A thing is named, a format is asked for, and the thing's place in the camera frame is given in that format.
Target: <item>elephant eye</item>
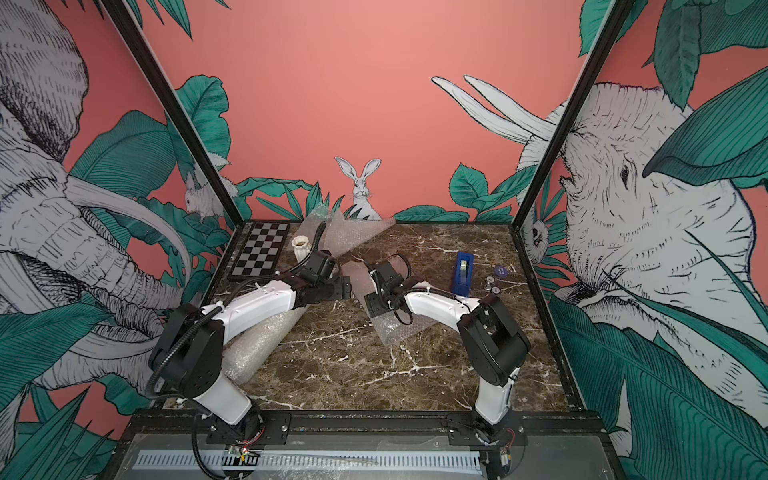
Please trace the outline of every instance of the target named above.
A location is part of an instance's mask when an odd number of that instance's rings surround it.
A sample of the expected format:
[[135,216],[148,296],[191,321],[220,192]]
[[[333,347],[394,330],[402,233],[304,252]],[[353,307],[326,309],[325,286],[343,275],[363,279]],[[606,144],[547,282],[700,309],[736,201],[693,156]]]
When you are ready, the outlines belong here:
[[627,165],[624,165],[621,168],[621,181],[624,182],[624,188],[629,190],[629,188],[627,187],[627,179],[629,179],[629,167],[627,167]]

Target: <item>rabbit illustration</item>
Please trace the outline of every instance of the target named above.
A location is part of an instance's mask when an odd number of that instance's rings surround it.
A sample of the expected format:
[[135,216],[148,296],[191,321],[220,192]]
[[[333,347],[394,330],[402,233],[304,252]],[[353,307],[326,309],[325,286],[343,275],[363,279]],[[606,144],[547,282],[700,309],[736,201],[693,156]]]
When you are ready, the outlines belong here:
[[357,170],[352,164],[341,157],[336,157],[336,161],[339,162],[339,167],[344,174],[355,181],[355,188],[352,190],[353,207],[349,211],[351,214],[359,211],[357,218],[363,220],[381,220],[381,216],[371,207],[368,201],[368,197],[371,191],[366,187],[366,178],[376,171],[382,164],[382,161],[378,158],[374,158],[366,167],[362,169],[362,175],[357,176]]
[[[208,152],[208,157],[217,170],[229,164],[227,159],[220,155]],[[237,187],[234,186],[232,181],[222,177],[221,173],[219,173],[219,178],[221,178],[221,182],[224,184],[224,188],[230,197],[236,197]],[[192,174],[187,174],[185,180],[187,192],[184,197],[187,201],[187,212],[191,214],[198,213],[201,219],[212,217],[213,215],[218,215],[219,217],[224,215],[224,205],[221,204],[221,201],[214,193],[214,189],[210,187],[208,179],[197,164],[194,165],[194,177]],[[200,188],[196,188],[195,181],[200,185]]]

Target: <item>rabbit ear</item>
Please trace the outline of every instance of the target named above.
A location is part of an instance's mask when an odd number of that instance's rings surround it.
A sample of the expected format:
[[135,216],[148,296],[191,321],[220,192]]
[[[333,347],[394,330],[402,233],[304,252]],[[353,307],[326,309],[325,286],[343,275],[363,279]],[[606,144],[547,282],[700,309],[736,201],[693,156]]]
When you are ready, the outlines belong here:
[[192,177],[192,173],[190,172],[187,174],[187,190],[194,190],[194,178]]
[[378,158],[374,158],[368,164],[366,164],[366,167],[362,170],[362,176],[360,178],[366,178],[370,174],[376,171],[377,168],[381,167],[382,161]]
[[352,164],[346,160],[344,160],[341,157],[334,157],[337,162],[339,162],[339,167],[341,167],[341,171],[349,178],[353,180],[357,180],[357,171],[352,166]]

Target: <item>red wire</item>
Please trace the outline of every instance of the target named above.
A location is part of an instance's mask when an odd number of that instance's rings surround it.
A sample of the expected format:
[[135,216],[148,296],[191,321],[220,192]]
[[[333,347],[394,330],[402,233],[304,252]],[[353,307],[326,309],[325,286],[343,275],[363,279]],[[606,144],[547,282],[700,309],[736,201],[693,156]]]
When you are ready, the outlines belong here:
[[507,429],[507,432],[510,432],[512,434],[512,440],[509,441],[509,443],[506,446],[506,449],[509,450],[509,447],[515,443],[515,430],[514,429]]

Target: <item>purple round sticker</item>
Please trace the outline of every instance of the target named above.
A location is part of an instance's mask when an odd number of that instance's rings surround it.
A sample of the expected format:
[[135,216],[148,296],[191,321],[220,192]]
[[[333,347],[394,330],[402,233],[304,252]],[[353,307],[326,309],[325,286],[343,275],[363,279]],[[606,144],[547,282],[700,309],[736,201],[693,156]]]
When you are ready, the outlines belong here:
[[506,266],[497,265],[496,268],[493,269],[493,273],[495,273],[498,278],[507,278],[509,270],[507,270]]

